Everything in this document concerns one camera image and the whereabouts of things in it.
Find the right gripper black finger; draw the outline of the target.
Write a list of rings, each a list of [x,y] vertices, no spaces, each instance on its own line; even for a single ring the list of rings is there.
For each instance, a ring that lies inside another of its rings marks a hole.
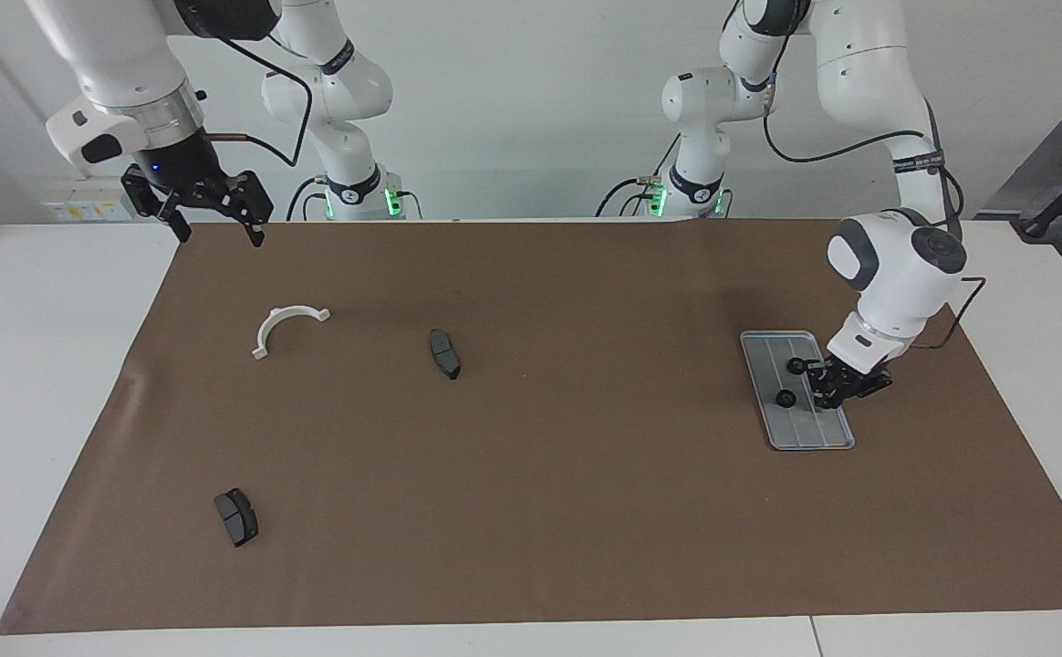
[[[165,227],[172,229],[181,243],[189,241],[192,228],[181,212],[181,198],[176,192],[169,192],[165,198],[160,198],[143,172],[123,172],[120,183],[138,217],[159,221]]]
[[[228,198],[232,219],[245,230],[252,246],[260,248],[264,244],[264,227],[274,211],[266,187],[253,171],[244,171],[228,178]]]

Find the silver metal tray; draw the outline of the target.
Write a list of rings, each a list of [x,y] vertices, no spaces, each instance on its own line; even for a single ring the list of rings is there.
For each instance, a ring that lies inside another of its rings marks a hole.
[[[855,448],[847,416],[840,409],[819,409],[812,403],[807,375],[786,371],[790,358],[819,361],[822,352],[806,331],[746,331],[741,333],[749,378],[755,391],[767,440],[778,452],[824,452]],[[776,407],[776,393],[791,390],[796,407]]]

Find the dark grey brake pad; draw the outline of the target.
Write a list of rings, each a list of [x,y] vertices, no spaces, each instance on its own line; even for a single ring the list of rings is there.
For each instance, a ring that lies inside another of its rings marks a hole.
[[[221,517],[222,523],[235,548],[257,537],[259,523],[255,508],[252,507],[249,496],[240,489],[230,489],[213,497],[215,511]]]
[[[459,378],[462,365],[449,334],[442,329],[433,328],[428,334],[428,344],[430,344],[432,362],[435,363],[439,371],[449,380]]]

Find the brown table mat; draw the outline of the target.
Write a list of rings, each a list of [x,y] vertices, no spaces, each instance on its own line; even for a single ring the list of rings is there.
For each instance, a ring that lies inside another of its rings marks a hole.
[[[838,329],[832,232],[198,225],[0,632],[1062,609],[1061,500],[965,338],[847,401],[855,448],[770,448],[740,334]],[[331,316],[255,360],[286,305]]]

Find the white yellow wall box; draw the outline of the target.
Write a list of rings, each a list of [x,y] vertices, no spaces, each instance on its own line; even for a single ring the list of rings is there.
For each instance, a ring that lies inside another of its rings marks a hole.
[[[112,176],[45,179],[40,203],[57,222],[126,224],[141,220],[131,207],[121,183]]]

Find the white curved plastic bracket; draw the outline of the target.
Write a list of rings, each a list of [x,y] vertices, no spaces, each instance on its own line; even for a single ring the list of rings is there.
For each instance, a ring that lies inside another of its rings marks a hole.
[[[269,355],[269,338],[273,329],[285,319],[296,317],[309,317],[324,323],[331,316],[329,308],[314,308],[310,305],[286,305],[281,308],[272,308],[263,323],[260,324],[256,332],[255,349],[251,355],[255,360],[261,360]]]

